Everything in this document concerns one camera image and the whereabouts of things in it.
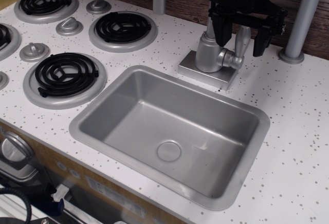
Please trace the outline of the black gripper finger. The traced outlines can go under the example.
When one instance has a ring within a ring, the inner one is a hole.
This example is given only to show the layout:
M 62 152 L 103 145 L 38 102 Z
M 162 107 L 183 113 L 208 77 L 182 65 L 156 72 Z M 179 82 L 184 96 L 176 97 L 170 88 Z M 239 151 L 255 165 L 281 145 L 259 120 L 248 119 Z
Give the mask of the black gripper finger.
M 232 37 L 232 22 L 220 14 L 212 15 L 215 39 L 219 46 L 225 46 Z
M 272 38 L 276 35 L 276 26 L 275 24 L 261 25 L 257 27 L 257 31 L 253 47 L 254 57 L 260 57 L 263 55 Z

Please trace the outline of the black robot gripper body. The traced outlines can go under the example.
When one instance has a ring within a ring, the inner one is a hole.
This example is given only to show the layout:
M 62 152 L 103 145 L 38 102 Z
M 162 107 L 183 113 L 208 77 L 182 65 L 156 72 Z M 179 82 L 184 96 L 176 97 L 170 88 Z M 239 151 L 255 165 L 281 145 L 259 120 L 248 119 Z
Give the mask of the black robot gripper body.
M 275 24 L 276 33 L 285 29 L 287 10 L 270 0 L 209 0 L 209 17 L 214 13 L 228 18 L 233 24 L 257 29 L 258 26 Z

